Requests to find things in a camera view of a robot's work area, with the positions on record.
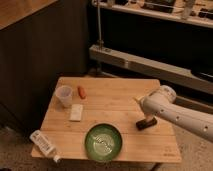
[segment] green bowl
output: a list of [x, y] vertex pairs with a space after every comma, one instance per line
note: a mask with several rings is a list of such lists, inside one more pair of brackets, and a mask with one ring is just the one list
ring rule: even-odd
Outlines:
[[97, 162], [112, 161], [119, 154], [121, 147], [120, 132], [109, 124], [92, 127], [85, 138], [87, 156]]

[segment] carrot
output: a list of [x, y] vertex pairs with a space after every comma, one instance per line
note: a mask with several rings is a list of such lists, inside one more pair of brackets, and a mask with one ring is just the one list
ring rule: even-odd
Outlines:
[[86, 93], [83, 87], [78, 86], [78, 95], [80, 96], [81, 99], [86, 98]]

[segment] wooden surface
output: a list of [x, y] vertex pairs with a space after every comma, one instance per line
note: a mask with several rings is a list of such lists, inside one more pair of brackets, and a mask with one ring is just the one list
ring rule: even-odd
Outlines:
[[[98, 123], [114, 125], [122, 134], [123, 147], [115, 160], [137, 162], [180, 162], [181, 157], [170, 123], [159, 118], [158, 124], [138, 131], [135, 123], [143, 114], [133, 97], [145, 96], [159, 87], [158, 80], [120, 78], [62, 77], [57, 86], [72, 86], [73, 103], [84, 105], [81, 122], [70, 122], [69, 111], [53, 95], [41, 130], [56, 144], [59, 155], [67, 159], [87, 159], [84, 138]], [[78, 96], [77, 86], [85, 88], [87, 97]], [[33, 148], [33, 157], [43, 157]]]
[[0, 30], [57, 0], [1, 0]]

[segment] floor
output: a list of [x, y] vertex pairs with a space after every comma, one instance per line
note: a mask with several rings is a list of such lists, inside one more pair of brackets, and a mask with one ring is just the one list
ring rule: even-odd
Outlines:
[[[182, 156], [180, 164], [163, 164], [158, 171], [211, 171], [213, 168], [213, 143], [173, 126]], [[0, 126], [0, 171], [147, 171], [152, 163], [110, 162], [100, 164], [84, 160], [62, 160], [55, 164], [51, 159], [32, 158], [33, 144], [10, 128]]]

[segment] paper cup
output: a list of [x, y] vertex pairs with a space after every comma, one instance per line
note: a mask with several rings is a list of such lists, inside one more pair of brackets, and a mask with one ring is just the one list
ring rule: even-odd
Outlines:
[[64, 107], [72, 105], [72, 88], [67, 85], [60, 86], [55, 91], [55, 96], [60, 100]]

